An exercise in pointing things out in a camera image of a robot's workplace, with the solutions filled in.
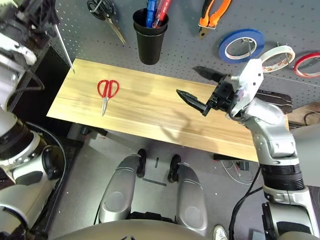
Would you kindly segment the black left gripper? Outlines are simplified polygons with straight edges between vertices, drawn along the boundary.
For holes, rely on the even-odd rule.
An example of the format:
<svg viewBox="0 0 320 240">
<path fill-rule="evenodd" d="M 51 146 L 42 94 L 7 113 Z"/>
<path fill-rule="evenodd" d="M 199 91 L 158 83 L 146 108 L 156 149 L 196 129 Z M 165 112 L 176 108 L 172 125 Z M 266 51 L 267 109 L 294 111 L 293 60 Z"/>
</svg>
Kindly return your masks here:
<svg viewBox="0 0 320 240">
<path fill-rule="evenodd" d="M 39 37 L 41 35 L 54 38 L 57 36 L 56 26 L 60 23 L 54 0 L 18 0 L 17 34 L 20 37 Z"/>
</svg>

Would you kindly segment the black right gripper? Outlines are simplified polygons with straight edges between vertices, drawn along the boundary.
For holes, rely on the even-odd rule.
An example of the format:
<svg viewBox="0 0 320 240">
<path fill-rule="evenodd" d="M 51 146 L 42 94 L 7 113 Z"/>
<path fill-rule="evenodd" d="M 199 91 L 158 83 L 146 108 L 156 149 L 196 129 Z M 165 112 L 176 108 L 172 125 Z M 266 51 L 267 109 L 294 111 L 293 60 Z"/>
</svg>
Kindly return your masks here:
<svg viewBox="0 0 320 240">
<path fill-rule="evenodd" d="M 213 93 L 209 97 L 206 104 L 200 102 L 198 98 L 189 92 L 183 90 L 176 90 L 179 97 L 189 106 L 202 112 L 203 116 L 206 116 L 211 109 L 221 110 L 225 113 L 229 113 L 233 100 L 236 96 L 235 90 L 231 83 L 231 76 L 220 73 L 216 70 L 210 69 L 205 66 L 195 66 L 193 70 L 196 71 L 201 77 L 218 83 Z"/>
</svg>

